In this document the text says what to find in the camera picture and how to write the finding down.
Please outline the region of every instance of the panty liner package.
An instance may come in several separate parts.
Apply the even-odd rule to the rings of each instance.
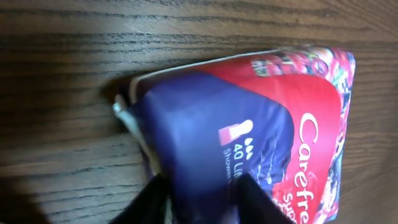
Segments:
[[[135,78],[114,110],[149,174],[170,179],[179,223],[239,223],[230,183],[244,173],[293,223],[325,223],[338,212],[354,70],[337,48],[242,54]]]

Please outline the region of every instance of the dark object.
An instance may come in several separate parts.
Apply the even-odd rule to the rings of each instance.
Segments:
[[[234,198],[238,205],[240,224],[292,223],[249,174],[238,178],[234,187]]]
[[[240,224],[291,224],[249,174],[234,182]],[[158,174],[111,224],[163,224],[170,183]]]
[[[111,224],[163,224],[170,184],[158,174]]]

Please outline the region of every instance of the wooden table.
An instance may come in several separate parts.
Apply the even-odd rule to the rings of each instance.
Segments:
[[[397,23],[395,0],[2,0],[0,215],[106,223],[132,200],[146,178],[110,110],[117,83],[317,44],[351,50],[358,67],[335,223],[397,223]]]

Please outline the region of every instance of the floral print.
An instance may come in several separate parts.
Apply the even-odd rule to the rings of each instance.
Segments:
[[[341,101],[340,135],[336,139],[336,151],[314,223],[333,220],[338,211],[341,160],[354,80],[353,54],[338,48],[300,47],[270,55],[259,55],[251,60],[251,65],[259,77],[309,74],[325,78],[336,88]]]

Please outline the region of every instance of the wood grain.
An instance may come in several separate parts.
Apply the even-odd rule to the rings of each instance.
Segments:
[[[110,110],[117,83],[300,44],[357,59],[335,223],[398,220],[397,1],[2,0],[0,21],[5,222],[107,223],[138,193],[141,157]]]

